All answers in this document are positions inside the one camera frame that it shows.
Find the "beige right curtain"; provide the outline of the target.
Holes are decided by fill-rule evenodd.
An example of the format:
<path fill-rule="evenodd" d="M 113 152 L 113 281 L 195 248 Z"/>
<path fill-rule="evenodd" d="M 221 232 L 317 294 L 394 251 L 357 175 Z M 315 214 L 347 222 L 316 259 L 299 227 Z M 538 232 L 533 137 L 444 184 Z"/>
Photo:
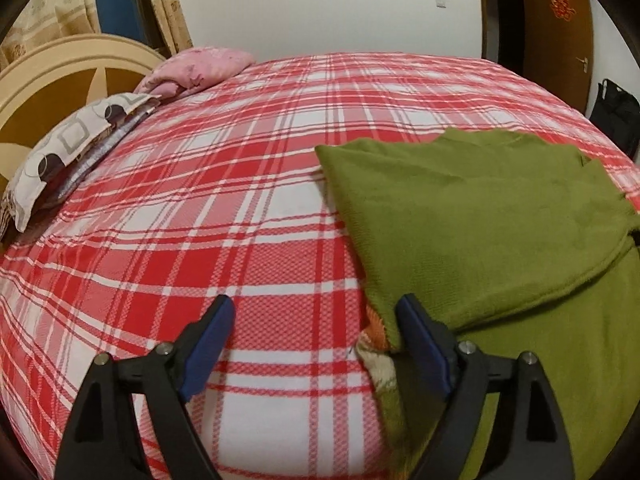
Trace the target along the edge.
<path fill-rule="evenodd" d="M 151 0 L 160 33 L 171 55 L 193 47 L 180 0 Z"/>

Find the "black folded stroller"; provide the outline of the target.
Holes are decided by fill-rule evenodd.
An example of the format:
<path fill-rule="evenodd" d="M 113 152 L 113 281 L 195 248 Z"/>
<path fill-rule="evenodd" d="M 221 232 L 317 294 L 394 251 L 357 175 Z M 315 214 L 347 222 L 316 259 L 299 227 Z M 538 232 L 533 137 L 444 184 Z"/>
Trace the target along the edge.
<path fill-rule="evenodd" d="M 639 101 L 608 78 L 598 84 L 593 123 L 625 155 L 634 160 L 639 148 Z"/>

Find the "red door decoration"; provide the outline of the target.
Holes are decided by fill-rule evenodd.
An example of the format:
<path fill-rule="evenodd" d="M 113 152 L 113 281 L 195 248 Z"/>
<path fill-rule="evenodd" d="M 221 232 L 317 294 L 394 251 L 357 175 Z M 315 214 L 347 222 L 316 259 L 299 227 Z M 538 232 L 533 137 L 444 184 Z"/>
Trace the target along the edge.
<path fill-rule="evenodd" d="M 570 4 L 570 0 L 550 0 L 549 6 L 558 20 L 570 22 L 576 15 L 576 10 Z"/>

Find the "beige left curtain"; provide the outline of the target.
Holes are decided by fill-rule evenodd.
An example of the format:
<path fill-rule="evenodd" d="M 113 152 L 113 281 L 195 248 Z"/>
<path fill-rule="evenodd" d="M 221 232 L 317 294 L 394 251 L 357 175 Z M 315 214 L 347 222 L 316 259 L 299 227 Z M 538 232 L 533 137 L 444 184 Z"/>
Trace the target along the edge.
<path fill-rule="evenodd" d="M 29 0 L 2 40 L 1 69 L 51 41 L 100 32 L 96 0 Z"/>

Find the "cream wooden headboard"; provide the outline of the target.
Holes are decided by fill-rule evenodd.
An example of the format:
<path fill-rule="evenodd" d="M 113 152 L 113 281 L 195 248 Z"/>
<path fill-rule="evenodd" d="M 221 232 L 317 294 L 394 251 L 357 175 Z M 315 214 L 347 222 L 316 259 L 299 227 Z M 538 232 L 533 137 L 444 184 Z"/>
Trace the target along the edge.
<path fill-rule="evenodd" d="M 54 40 L 1 72 L 1 185 L 35 145 L 76 110 L 130 92 L 163 63 L 132 39 L 85 34 Z"/>

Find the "red plaid bed sheet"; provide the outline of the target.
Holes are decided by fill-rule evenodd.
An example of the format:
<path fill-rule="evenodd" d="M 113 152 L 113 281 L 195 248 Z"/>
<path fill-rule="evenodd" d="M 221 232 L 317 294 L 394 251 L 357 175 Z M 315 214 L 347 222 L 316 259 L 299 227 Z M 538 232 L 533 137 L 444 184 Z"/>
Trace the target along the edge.
<path fill-rule="evenodd" d="M 577 110 L 474 58 L 327 54 L 253 66 L 135 128 L 1 260 L 1 399 L 43 479 L 91 359 L 176 336 L 220 294 L 236 321 L 190 413 L 229 479 L 385 479 L 356 345 L 363 270 L 316 149 L 530 133 L 602 162 L 639 215 L 639 170 Z"/>

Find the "pink floral pillow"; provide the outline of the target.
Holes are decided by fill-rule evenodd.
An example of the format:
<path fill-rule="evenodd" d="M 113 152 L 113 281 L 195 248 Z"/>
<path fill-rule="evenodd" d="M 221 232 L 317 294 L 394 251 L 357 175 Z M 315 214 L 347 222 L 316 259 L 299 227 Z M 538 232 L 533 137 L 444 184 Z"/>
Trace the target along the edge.
<path fill-rule="evenodd" d="M 192 96 L 239 75 L 255 63 L 248 52 L 230 48 L 183 50 L 155 67 L 134 89 L 161 101 Z"/>

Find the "white patterned pillow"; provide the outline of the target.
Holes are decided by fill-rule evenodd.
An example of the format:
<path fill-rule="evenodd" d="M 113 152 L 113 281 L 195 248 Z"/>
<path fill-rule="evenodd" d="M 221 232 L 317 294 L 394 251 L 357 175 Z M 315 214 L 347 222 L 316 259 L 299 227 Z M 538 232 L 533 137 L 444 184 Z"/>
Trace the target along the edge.
<path fill-rule="evenodd" d="M 63 170 L 85 158 L 137 112 L 154 110 L 160 100 L 145 93 L 117 93 L 81 107 L 52 128 L 26 155 L 1 200 L 1 231 L 23 232 L 43 190 Z"/>

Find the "brown wooden door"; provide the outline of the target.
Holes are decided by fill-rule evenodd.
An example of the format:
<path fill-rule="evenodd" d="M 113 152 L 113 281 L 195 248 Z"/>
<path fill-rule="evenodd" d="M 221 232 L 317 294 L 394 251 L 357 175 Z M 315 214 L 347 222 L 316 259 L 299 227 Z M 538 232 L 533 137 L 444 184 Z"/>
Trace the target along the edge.
<path fill-rule="evenodd" d="M 583 113 L 588 104 L 593 61 L 590 0 L 570 0 L 576 10 L 570 22 L 553 15 L 550 0 L 523 2 L 523 76 Z M 588 74 L 576 58 L 588 58 Z"/>

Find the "green knit sweater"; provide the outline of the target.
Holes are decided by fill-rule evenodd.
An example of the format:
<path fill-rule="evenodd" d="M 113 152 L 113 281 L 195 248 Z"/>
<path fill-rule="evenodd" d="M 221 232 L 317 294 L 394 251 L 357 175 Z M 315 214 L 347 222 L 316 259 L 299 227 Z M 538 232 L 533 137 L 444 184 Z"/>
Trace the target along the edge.
<path fill-rule="evenodd" d="M 408 477 L 442 411 L 400 356 L 405 294 L 484 351 L 537 353 L 577 477 L 591 477 L 639 402 L 639 216 L 602 162 L 504 130 L 316 153 L 363 270 L 356 350 L 392 477 Z"/>

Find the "beige curtain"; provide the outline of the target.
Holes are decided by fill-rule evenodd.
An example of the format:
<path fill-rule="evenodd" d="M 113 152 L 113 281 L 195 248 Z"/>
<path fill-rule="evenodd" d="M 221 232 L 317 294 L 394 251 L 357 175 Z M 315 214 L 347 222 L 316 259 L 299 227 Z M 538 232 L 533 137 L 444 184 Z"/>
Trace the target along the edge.
<path fill-rule="evenodd" d="M 2 40 L 1 69 L 51 41 L 100 32 L 96 0 L 29 0 Z"/>
<path fill-rule="evenodd" d="M 171 55 L 193 47 L 180 0 L 151 0 L 160 33 Z"/>

